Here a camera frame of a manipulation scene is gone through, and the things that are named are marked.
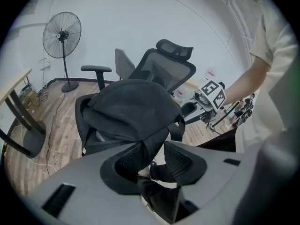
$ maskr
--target black metal desk leg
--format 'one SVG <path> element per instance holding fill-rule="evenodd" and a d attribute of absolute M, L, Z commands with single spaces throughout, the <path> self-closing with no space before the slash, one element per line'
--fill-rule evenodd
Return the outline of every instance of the black metal desk leg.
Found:
<path fill-rule="evenodd" d="M 8 143 L 11 147 L 18 150 L 19 152 L 25 154 L 26 156 L 30 157 L 30 151 L 25 149 L 24 147 L 17 144 L 14 140 L 12 140 L 9 136 L 7 136 L 1 129 L 0 129 L 0 138 Z"/>
<path fill-rule="evenodd" d="M 15 106 L 13 103 L 10 101 L 10 99 L 7 97 L 5 99 L 5 102 L 7 106 L 9 107 L 10 111 L 14 114 L 14 116 L 19 120 L 20 123 L 26 127 L 27 130 L 31 131 L 31 126 L 24 120 L 24 118 L 19 114 L 19 112 L 16 110 Z"/>
<path fill-rule="evenodd" d="M 45 134 L 45 130 L 33 119 L 33 117 L 29 114 L 29 112 L 26 110 L 26 108 L 21 103 L 18 95 L 16 94 L 15 90 L 13 90 L 10 93 L 10 96 L 15 103 L 15 106 L 19 109 L 21 114 L 24 116 L 24 118 L 40 133 Z"/>

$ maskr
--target desk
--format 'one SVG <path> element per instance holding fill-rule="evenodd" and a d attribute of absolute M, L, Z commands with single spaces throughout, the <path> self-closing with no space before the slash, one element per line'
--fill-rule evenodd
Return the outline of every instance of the desk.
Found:
<path fill-rule="evenodd" d="M 39 154 L 43 147 L 46 138 L 46 126 L 42 121 L 35 121 L 33 119 L 30 113 L 23 106 L 17 93 L 15 92 L 15 88 L 17 87 L 17 85 L 22 82 L 22 80 L 27 77 L 30 72 L 31 68 L 23 71 L 0 91 L 0 105 L 2 105 L 3 102 L 6 102 L 11 112 L 27 129 L 27 132 L 23 139 L 23 146 L 17 144 L 1 129 L 0 138 L 14 149 L 25 154 L 27 157 L 34 158 Z M 13 103 L 9 99 L 9 96 L 11 97 L 15 105 L 13 105 Z"/>

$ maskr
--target desk leg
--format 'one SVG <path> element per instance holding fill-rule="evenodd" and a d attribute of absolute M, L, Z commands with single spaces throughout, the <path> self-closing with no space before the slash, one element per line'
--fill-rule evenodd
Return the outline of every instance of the desk leg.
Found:
<path fill-rule="evenodd" d="M 10 109 L 10 111 L 19 120 L 19 122 L 22 123 L 28 131 L 31 131 L 31 126 L 24 120 L 22 115 L 19 114 L 19 112 L 16 110 L 15 106 L 13 105 L 13 103 L 10 101 L 10 99 L 8 97 L 5 99 L 5 102 L 8 106 L 8 108 Z"/>
<path fill-rule="evenodd" d="M 9 136 L 7 136 L 1 129 L 0 129 L 0 138 L 8 143 L 11 147 L 18 150 L 19 152 L 25 154 L 26 156 L 30 157 L 30 151 L 26 148 L 22 147 L 21 145 L 17 144 L 14 140 L 12 140 Z"/>
<path fill-rule="evenodd" d="M 44 145 L 46 138 L 46 125 L 42 121 L 35 121 L 33 119 L 21 103 L 15 90 L 10 93 L 10 96 L 21 115 L 23 115 L 24 118 L 32 125 L 31 130 L 28 130 L 24 136 L 23 147 L 30 151 L 30 155 L 28 157 L 34 158 L 40 153 Z"/>
<path fill-rule="evenodd" d="M 33 117 L 30 115 L 30 113 L 26 110 L 26 108 L 21 103 L 18 95 L 16 94 L 15 90 L 13 90 L 10 93 L 10 96 L 15 103 L 15 106 L 19 109 L 21 114 L 24 116 L 24 118 L 40 133 L 45 134 L 45 130 L 33 119 Z"/>

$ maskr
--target chair backrest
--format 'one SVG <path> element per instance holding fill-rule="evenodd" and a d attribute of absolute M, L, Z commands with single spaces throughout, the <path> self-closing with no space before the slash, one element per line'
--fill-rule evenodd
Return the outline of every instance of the chair backrest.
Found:
<path fill-rule="evenodd" d="M 116 59 L 116 73 L 121 79 L 128 79 L 135 70 L 134 64 L 123 50 L 116 48 L 114 54 Z"/>
<path fill-rule="evenodd" d="M 172 93 L 196 72 L 196 67 L 187 62 L 192 51 L 193 47 L 182 47 L 162 39 L 156 49 L 146 51 L 129 78 L 158 83 Z"/>

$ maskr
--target chair headrest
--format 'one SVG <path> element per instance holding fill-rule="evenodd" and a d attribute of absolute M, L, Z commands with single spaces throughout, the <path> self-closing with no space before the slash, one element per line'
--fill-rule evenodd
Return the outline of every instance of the chair headrest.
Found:
<path fill-rule="evenodd" d="M 193 47 L 179 46 L 167 39 L 162 39 L 156 43 L 156 48 L 164 54 L 183 61 L 187 61 L 191 58 L 194 49 Z"/>

